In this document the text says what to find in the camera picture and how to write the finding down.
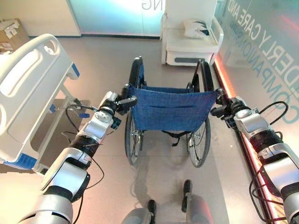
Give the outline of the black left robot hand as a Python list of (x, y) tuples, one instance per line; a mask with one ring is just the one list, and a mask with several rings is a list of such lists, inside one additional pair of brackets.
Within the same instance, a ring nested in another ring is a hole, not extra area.
[(137, 104), (137, 97), (130, 95), (131, 84), (125, 84), (122, 88), (121, 95), (115, 92), (107, 92), (104, 96), (98, 111), (107, 112), (114, 116), (117, 112), (120, 115), (126, 114), (131, 107)]

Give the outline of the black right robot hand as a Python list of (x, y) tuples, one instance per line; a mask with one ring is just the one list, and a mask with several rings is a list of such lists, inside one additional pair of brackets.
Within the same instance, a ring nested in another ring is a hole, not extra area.
[(221, 120), (230, 119), (233, 118), (237, 112), (248, 108), (242, 100), (229, 98), (223, 88), (217, 89), (216, 92), (218, 94), (216, 104), (221, 106), (214, 107), (210, 111), (212, 116), (220, 118)]

